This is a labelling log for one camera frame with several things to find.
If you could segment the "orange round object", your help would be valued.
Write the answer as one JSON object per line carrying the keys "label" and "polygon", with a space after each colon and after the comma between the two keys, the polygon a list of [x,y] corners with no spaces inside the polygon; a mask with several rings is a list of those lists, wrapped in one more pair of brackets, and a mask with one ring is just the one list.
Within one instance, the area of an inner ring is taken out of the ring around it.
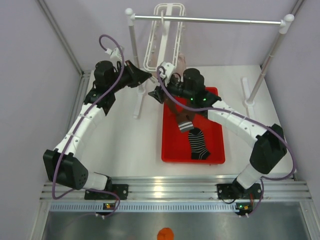
{"label": "orange round object", "polygon": [[174,232],[171,228],[162,228],[157,234],[157,240],[174,240]]}

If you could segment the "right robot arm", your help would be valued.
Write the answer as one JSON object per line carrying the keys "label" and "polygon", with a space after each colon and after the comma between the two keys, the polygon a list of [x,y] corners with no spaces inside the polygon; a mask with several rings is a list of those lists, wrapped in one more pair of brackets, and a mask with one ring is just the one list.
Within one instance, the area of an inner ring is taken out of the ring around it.
{"label": "right robot arm", "polygon": [[172,64],[158,66],[155,73],[159,85],[149,95],[159,103],[170,99],[184,110],[227,128],[251,147],[249,163],[232,182],[238,198],[246,198],[252,192],[252,186],[266,178],[287,154],[289,146],[281,126],[266,126],[235,111],[220,96],[205,89],[204,77],[196,68],[185,70],[185,82],[173,79]]}

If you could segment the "black striped sock lower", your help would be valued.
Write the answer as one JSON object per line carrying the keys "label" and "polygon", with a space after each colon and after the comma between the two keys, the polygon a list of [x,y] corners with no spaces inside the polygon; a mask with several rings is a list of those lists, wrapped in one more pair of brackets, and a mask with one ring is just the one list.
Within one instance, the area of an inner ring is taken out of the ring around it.
{"label": "black striped sock lower", "polygon": [[188,141],[192,160],[206,160],[211,153],[208,151],[205,136],[201,129],[195,127],[188,132]]}

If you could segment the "white rack base foot left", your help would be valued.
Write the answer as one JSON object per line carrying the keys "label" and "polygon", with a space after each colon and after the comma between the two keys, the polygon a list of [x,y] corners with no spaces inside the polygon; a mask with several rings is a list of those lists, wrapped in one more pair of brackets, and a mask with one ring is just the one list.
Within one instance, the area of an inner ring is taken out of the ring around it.
{"label": "white rack base foot left", "polygon": [[142,85],[138,86],[137,91],[136,91],[137,99],[136,99],[135,108],[133,111],[133,118],[134,119],[138,119],[138,117],[140,115],[140,111],[141,111],[141,107],[142,107],[145,93],[146,93],[146,85],[142,84]]}

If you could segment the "aluminium mounting rail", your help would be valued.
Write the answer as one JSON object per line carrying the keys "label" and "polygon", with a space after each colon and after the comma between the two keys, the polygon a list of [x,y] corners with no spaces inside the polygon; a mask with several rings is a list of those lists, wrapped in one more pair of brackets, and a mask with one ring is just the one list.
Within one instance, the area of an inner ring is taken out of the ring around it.
{"label": "aluminium mounting rail", "polygon": [[[114,184],[128,185],[128,201],[217,201],[218,184],[231,183],[233,175],[114,177]],[[264,180],[263,201],[299,202],[312,199],[305,181],[290,178]]]}

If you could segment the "brown sock striped cuff long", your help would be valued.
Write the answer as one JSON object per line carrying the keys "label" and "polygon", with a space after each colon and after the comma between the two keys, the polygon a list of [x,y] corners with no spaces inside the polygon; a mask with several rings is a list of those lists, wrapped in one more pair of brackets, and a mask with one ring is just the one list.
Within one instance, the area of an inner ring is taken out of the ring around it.
{"label": "brown sock striped cuff long", "polygon": [[170,112],[175,116],[175,121],[181,133],[188,132],[195,128],[193,122],[187,120],[187,118],[182,114],[182,110],[186,109],[183,108],[181,111],[178,111],[176,104],[169,98],[166,98],[164,102],[168,106]]}

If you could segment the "red plastic tray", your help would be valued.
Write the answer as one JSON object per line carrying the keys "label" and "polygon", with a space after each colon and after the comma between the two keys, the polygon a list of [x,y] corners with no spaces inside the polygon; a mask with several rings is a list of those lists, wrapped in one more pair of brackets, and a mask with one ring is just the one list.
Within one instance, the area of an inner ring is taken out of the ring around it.
{"label": "red plastic tray", "polygon": [[[177,104],[176,107],[178,111],[183,109]],[[171,113],[164,102],[161,143],[162,161],[175,164],[223,164],[226,157],[222,126],[197,113],[194,117],[193,125],[195,128],[202,130],[204,134],[206,148],[210,152],[210,156],[206,160],[191,159],[191,148],[188,140],[189,131],[181,132],[179,130],[175,115]]]}

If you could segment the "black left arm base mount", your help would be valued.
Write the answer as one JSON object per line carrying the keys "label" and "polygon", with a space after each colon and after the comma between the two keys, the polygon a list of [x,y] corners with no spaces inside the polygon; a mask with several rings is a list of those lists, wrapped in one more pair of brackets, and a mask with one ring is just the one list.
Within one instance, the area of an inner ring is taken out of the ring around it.
{"label": "black left arm base mount", "polygon": [[85,200],[126,200],[128,198],[129,185],[128,184],[113,184],[108,190],[86,190]]}

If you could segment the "white clip sock hanger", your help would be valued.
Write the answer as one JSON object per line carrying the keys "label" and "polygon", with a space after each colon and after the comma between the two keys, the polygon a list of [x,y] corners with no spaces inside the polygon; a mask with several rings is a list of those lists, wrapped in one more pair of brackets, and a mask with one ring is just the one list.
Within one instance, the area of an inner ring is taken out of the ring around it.
{"label": "white clip sock hanger", "polygon": [[[181,3],[159,3],[155,6],[153,15],[155,17],[184,17],[186,9]],[[153,20],[143,68],[149,72],[155,72],[162,62],[171,63],[177,67],[181,54],[183,30],[182,22]]]}

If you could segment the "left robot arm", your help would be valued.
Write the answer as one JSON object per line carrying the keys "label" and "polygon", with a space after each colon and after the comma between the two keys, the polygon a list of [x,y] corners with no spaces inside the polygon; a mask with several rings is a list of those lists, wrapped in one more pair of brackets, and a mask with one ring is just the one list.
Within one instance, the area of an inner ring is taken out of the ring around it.
{"label": "left robot arm", "polygon": [[83,151],[114,104],[116,92],[138,87],[152,75],[129,60],[118,61],[116,65],[108,60],[100,61],[93,75],[93,87],[85,96],[79,116],[61,142],[44,152],[43,162],[51,182],[74,190],[95,189],[97,195],[107,199],[113,194],[110,178],[90,172],[81,160]]}

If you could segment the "pale pink sock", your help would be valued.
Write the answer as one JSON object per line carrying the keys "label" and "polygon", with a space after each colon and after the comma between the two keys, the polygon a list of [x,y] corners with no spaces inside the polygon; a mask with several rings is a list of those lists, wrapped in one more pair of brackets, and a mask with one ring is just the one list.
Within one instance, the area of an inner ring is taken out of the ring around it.
{"label": "pale pink sock", "polygon": [[177,65],[176,65],[175,72],[182,76],[186,69],[187,69],[186,58],[182,53],[180,53],[177,58]]}

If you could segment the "white drying rack frame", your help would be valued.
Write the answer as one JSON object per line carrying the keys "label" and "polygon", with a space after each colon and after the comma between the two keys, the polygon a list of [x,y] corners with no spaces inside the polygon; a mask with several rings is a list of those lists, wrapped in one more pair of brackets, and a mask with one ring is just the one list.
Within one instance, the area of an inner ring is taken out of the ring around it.
{"label": "white drying rack frame", "polygon": [[133,57],[136,62],[139,61],[138,49],[135,35],[135,22],[136,21],[153,21],[153,20],[165,20],[169,22],[182,22],[184,23],[205,23],[205,24],[231,24],[231,25],[262,25],[262,26],[276,26],[278,27],[279,37],[282,38],[287,34],[291,24],[295,20],[293,14],[287,14],[283,19],[279,21],[267,21],[267,20],[246,20],[246,19],[222,19],[222,18],[204,18],[204,17],[188,17],[188,16],[165,16],[159,17],[154,15],[137,15],[131,8],[125,10]]}

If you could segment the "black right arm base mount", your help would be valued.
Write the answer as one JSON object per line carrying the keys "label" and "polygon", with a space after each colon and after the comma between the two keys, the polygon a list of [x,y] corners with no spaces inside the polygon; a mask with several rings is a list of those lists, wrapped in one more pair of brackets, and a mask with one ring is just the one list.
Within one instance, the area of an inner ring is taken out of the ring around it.
{"label": "black right arm base mount", "polygon": [[219,183],[216,185],[218,199],[224,202],[235,200],[259,200],[262,196],[262,185],[254,183],[250,188],[244,189],[235,183]]}

